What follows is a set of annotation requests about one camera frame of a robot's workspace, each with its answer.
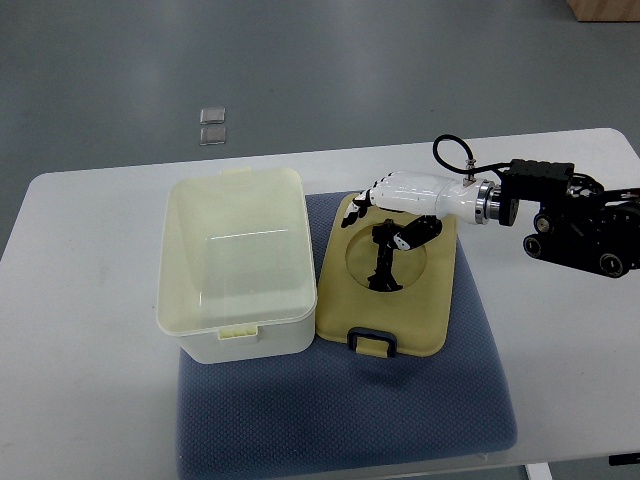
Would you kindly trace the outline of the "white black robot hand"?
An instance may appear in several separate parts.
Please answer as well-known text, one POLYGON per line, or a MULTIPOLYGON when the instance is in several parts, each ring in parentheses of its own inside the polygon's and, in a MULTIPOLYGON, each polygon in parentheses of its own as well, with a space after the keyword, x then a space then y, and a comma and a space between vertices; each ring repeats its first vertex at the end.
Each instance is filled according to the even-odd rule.
POLYGON ((486 224, 495 217, 491 202, 499 193, 500 187, 486 179, 460 182, 425 173, 393 172, 351 200, 341 226, 354 224, 371 207, 425 217, 432 224, 451 215, 469 224, 486 224))

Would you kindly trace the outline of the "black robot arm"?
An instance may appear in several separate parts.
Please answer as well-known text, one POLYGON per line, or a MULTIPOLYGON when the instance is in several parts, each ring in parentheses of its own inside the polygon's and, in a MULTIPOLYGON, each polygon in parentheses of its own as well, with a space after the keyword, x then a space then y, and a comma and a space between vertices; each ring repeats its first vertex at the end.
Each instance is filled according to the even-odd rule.
POLYGON ((436 138, 433 155, 467 182, 487 171, 499 177, 476 208, 483 220, 511 226, 521 201, 539 204, 535 232, 523 239, 531 258, 609 278, 639 268, 638 188, 607 190, 572 163, 513 159, 477 167, 469 145, 452 134, 436 138))

